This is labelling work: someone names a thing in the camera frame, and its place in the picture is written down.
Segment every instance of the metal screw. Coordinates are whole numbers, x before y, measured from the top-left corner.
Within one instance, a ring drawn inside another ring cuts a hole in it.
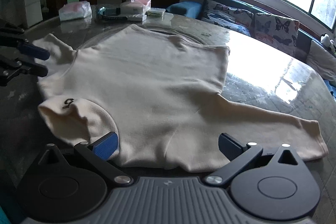
[[[127,184],[131,182],[131,178],[129,176],[117,176],[114,181],[119,184]]]
[[[208,176],[205,181],[212,185],[218,185],[222,183],[223,179],[220,176]]]

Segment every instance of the black embroidered logo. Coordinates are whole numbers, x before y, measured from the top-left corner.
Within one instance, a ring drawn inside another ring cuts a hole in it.
[[[74,100],[72,98],[69,98],[67,100],[65,100],[64,104],[65,106],[63,108],[69,108],[70,104],[72,104],[74,102]]]

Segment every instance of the cream garment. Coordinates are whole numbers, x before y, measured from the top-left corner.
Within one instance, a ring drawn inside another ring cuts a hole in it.
[[[290,143],[304,160],[328,152],[317,121],[220,95],[228,47],[136,25],[78,51],[51,34],[34,44],[50,50],[47,66],[60,64],[60,71],[39,79],[46,99],[39,112],[52,133],[75,145],[115,131],[117,165],[216,170],[228,163],[218,149],[222,132],[265,147]]]

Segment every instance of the window sill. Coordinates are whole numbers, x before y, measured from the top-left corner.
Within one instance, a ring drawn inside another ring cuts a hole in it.
[[[318,35],[327,33],[331,38],[335,38],[335,33],[332,33],[330,30],[328,30],[322,24],[314,20],[312,17],[306,15],[299,9],[295,8],[294,6],[290,5],[289,3],[283,0],[255,0],[255,1],[270,6],[276,10],[279,10],[282,13],[288,15],[289,17],[295,18],[296,20],[300,21],[300,23],[302,23],[303,25],[305,25]]]

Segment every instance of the table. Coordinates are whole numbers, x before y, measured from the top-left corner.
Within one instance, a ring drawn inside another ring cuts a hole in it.
[[[34,40],[53,33],[75,49],[83,47],[85,42],[88,42],[85,47],[97,43],[102,37],[129,24],[97,22],[95,15],[91,19],[62,23],[54,18],[29,29],[26,36]],[[229,46],[231,53],[222,92],[226,99],[318,120],[329,156],[307,163],[322,190],[314,219],[318,224],[336,223],[336,103],[322,78],[308,65],[285,53],[206,22],[166,13],[163,19],[148,18],[137,24],[149,29],[178,32],[205,45]],[[64,146],[52,136],[39,117],[37,106],[42,98],[36,81],[33,76],[20,75],[0,93],[0,156],[14,184],[20,181],[46,143]],[[143,175],[143,170],[138,171],[139,175]]]

